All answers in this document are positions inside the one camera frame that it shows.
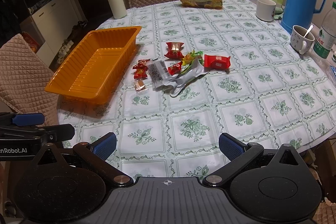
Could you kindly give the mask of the quilted chair near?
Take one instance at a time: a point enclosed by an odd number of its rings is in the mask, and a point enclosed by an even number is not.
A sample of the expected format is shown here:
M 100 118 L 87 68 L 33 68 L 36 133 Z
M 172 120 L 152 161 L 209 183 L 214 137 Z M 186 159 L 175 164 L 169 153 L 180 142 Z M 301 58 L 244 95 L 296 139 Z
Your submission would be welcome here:
M 20 34 L 1 47 L 1 101 L 19 114 L 42 113 L 45 126 L 59 123 L 59 96 L 45 91 L 53 75 Z

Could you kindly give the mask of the green label water bottle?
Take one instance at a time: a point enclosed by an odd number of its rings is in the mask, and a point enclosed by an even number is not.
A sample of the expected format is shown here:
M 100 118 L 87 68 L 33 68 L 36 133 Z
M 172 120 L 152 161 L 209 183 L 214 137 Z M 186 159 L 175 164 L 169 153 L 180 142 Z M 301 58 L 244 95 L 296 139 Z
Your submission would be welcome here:
M 313 50 L 322 59 L 326 59 L 335 43 L 335 20 L 336 3 L 333 2 L 332 9 L 326 14 L 319 29 Z

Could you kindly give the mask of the small red candy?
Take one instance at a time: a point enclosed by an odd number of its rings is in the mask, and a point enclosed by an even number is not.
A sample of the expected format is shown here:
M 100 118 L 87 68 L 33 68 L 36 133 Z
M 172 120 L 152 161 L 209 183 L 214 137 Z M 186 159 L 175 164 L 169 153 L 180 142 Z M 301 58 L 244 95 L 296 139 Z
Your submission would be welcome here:
M 178 63 L 175 63 L 173 65 L 170 65 L 168 67 L 168 72 L 170 73 L 171 76 L 173 75 L 176 75 L 176 74 L 179 74 L 181 73 L 181 69 L 182 69 L 182 61 L 178 62 Z

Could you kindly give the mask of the clear dark snack packet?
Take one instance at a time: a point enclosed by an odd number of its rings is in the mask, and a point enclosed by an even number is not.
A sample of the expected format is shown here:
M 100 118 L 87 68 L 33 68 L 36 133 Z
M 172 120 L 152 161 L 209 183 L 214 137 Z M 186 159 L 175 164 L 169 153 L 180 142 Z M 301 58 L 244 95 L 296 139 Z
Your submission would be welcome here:
M 147 63 L 147 71 L 150 74 L 153 88 L 157 89 L 163 85 L 163 81 L 170 77 L 165 62 L 154 59 Z

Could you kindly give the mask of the white thermos bottle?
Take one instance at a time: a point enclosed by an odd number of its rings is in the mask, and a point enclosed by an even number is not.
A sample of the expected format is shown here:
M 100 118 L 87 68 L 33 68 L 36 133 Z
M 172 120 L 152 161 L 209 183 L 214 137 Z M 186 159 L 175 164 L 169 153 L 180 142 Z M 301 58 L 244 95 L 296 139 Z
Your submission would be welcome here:
M 121 19 L 127 16 L 126 7 L 123 0 L 108 0 L 108 2 L 115 19 Z

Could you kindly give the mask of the white silver snack wrapper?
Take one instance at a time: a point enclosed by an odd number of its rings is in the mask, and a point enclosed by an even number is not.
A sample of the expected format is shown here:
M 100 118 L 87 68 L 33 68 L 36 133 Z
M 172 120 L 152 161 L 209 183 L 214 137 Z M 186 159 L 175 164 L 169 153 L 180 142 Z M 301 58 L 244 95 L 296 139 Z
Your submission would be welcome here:
M 208 72 L 209 70 L 200 63 L 199 59 L 194 59 L 191 65 L 183 72 L 163 80 L 163 86 L 170 86 L 170 96 L 177 97 L 190 82 L 206 75 Z

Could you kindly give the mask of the red large candy packet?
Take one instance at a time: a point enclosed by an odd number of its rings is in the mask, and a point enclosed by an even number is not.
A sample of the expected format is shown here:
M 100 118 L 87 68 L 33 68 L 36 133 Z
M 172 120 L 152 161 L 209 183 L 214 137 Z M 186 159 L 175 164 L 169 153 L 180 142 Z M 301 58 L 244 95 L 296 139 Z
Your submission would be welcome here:
M 182 48 L 184 43 L 182 42 L 167 42 L 167 53 L 165 57 L 168 59 L 183 59 L 184 55 L 182 53 Z

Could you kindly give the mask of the white mug with spoon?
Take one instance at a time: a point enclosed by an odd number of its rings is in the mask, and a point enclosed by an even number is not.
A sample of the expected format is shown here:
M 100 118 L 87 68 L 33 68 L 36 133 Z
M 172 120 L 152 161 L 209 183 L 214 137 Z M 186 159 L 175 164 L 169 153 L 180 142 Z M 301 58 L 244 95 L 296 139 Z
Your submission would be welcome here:
M 310 31 L 307 32 L 306 28 L 298 25 L 292 27 L 290 45 L 300 55 L 307 53 L 314 41 L 314 35 Z

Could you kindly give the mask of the metal spoon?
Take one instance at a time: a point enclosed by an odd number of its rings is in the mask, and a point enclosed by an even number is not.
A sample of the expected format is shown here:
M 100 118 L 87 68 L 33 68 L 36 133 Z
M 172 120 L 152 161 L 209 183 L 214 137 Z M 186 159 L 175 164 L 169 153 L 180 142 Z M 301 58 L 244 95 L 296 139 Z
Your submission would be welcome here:
M 303 36 L 304 38 L 307 37 L 307 35 L 309 34 L 309 32 L 311 32 L 311 30 L 313 29 L 314 24 L 311 24 L 310 27 L 307 29 L 305 35 Z

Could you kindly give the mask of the floral white tablecloth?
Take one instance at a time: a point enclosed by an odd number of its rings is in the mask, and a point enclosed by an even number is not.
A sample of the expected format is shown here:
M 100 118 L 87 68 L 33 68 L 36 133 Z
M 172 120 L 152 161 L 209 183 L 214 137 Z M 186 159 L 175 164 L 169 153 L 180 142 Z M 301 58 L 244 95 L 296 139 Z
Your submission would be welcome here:
M 177 97 L 134 88 L 128 67 L 103 105 L 62 100 L 59 121 L 70 123 L 80 141 L 94 142 L 108 132 L 117 136 L 108 163 L 133 178 L 203 178 L 227 163 L 219 151 L 223 132 L 265 148 L 291 144 L 298 152 L 319 145 L 335 133 L 335 87 L 309 57 L 290 46 L 278 23 L 256 18 L 249 0 L 223 0 L 222 10 L 183 7 L 167 2 L 132 8 L 122 19 L 101 28 L 141 26 L 136 60 L 163 60 L 167 42 L 191 51 L 228 56 L 228 72 L 210 71 Z

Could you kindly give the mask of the red patterned candy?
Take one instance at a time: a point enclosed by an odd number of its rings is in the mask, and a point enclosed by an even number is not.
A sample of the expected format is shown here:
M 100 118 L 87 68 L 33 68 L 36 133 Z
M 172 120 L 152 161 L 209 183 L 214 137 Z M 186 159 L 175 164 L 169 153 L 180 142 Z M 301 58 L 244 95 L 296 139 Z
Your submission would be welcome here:
M 147 63 L 150 59 L 140 59 L 136 65 L 133 66 L 135 69 L 133 78 L 137 79 L 147 79 Z

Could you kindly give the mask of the small brown candy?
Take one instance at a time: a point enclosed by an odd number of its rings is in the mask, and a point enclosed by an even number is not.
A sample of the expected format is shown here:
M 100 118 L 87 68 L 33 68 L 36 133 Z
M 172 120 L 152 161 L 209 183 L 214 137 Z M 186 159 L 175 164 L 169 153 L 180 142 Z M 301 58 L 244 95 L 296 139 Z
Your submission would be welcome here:
M 146 85 L 144 84 L 142 79 L 136 80 L 134 82 L 134 88 L 136 92 L 141 92 L 147 89 Z

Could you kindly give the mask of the red square snack packet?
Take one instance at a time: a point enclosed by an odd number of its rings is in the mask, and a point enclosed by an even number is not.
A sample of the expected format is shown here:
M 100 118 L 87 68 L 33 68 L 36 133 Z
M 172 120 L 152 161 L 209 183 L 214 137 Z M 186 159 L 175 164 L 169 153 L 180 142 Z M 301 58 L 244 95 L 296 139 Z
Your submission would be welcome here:
M 216 69 L 220 71 L 226 71 L 231 66 L 231 57 L 205 55 L 204 67 L 209 69 Z

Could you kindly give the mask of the yellow green candy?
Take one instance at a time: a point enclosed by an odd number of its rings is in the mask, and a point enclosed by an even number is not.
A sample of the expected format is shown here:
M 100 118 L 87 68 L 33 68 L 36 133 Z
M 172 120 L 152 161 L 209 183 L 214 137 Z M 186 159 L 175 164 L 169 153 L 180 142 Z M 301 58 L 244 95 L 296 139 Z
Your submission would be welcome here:
M 190 65 L 194 59 L 198 59 L 199 62 L 203 65 L 203 52 L 194 50 L 192 52 L 189 52 L 187 55 L 184 55 L 182 59 L 182 65 Z

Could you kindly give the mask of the orange plastic tray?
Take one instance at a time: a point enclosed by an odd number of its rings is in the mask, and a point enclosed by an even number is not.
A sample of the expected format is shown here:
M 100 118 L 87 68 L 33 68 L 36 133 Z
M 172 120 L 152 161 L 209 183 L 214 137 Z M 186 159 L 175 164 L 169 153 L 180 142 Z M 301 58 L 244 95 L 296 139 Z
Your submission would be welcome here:
M 64 60 L 45 91 L 89 103 L 107 103 L 133 60 L 140 26 L 89 32 Z

